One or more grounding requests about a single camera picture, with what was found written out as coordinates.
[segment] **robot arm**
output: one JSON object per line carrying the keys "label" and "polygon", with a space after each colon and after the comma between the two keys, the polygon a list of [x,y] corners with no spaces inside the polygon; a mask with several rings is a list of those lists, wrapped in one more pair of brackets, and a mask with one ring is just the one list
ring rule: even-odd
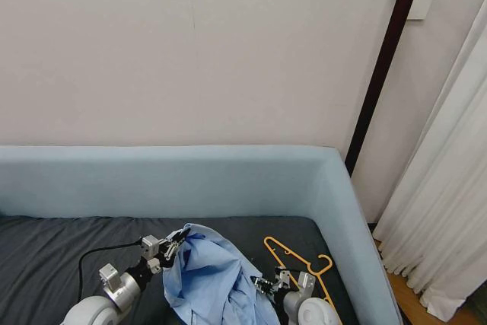
{"label": "robot arm", "polygon": [[275,282],[264,278],[251,277],[257,290],[266,295],[277,311],[284,311],[289,318],[288,325],[339,325],[338,314],[328,302],[312,298],[316,278],[300,272],[298,290],[289,284],[289,269],[275,268]]}
{"label": "robot arm", "polygon": [[111,264],[100,269],[103,290],[108,298],[91,296],[69,310],[61,325],[117,325],[131,310],[154,274],[174,264],[179,246],[189,229],[179,230],[165,239],[149,235],[142,238],[139,262],[122,275]]}

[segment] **light blue headboard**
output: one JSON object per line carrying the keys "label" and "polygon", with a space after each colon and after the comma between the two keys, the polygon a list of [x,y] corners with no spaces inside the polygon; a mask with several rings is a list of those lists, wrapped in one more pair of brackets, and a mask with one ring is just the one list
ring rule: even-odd
{"label": "light blue headboard", "polygon": [[312,218],[360,322],[402,323],[334,148],[0,147],[0,214]]}

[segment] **white wall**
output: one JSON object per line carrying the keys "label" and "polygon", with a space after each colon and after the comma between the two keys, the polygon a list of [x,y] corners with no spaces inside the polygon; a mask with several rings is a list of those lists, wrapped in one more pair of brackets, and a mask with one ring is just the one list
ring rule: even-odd
{"label": "white wall", "polygon": [[369,222],[387,205],[483,0],[434,0],[408,21],[352,181]]}
{"label": "white wall", "polygon": [[0,0],[0,144],[346,152],[393,0]]}

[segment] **orange clothes hanger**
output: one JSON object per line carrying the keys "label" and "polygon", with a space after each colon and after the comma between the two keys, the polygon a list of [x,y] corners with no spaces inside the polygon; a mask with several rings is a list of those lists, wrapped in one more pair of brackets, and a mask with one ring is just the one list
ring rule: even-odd
{"label": "orange clothes hanger", "polygon": [[[325,283],[323,282],[323,279],[321,278],[322,274],[324,274],[328,269],[330,269],[332,266],[333,266],[333,262],[331,260],[331,258],[325,254],[319,254],[318,255],[318,258],[319,259],[325,259],[325,260],[328,260],[328,264],[322,268],[321,270],[319,270],[318,272],[315,272],[313,269],[311,269],[311,263],[308,262],[307,260],[305,260],[305,258],[303,258],[301,255],[295,253],[293,250],[289,249],[288,247],[286,247],[283,243],[281,243],[280,241],[278,241],[277,239],[273,238],[272,236],[268,236],[266,238],[264,238],[264,245],[266,245],[267,249],[270,251],[270,253],[272,254],[272,256],[274,257],[275,261],[277,263],[279,263],[279,265],[283,268],[285,268],[285,264],[282,262],[282,260],[278,257],[278,255],[275,253],[275,248],[271,247],[271,245],[269,244],[269,241],[273,242],[274,244],[276,244],[277,246],[281,247],[283,250],[284,250],[284,254],[285,255],[291,255],[293,256],[294,258],[296,258],[297,260],[299,260],[300,262],[306,264],[306,267],[307,267],[307,271],[318,278],[318,282],[320,282],[320,285],[321,285],[321,288],[323,289],[323,292],[325,293],[325,298],[324,300],[328,301],[328,303],[331,305],[331,307],[333,307],[333,310],[335,310],[335,312],[338,314],[338,311],[336,311],[335,309],[335,305],[333,304],[333,301],[332,301],[332,298],[329,296],[329,293],[328,291],[326,290],[326,287],[325,287]],[[298,281],[296,280],[296,278],[290,274],[290,278],[291,278],[291,281],[296,285],[298,286]]]}

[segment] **wooden floor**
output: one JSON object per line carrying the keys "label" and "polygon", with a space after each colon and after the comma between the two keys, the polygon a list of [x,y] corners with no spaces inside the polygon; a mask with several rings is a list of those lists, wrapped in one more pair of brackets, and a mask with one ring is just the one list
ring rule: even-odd
{"label": "wooden floor", "polygon": [[[419,296],[406,285],[406,279],[402,276],[395,276],[387,273],[390,285],[396,296],[397,304],[411,321],[412,325],[442,325],[445,324],[433,315],[428,314],[426,309],[419,303]],[[469,311],[462,307],[457,311],[454,318],[448,321],[450,325],[480,325],[480,322]]]}

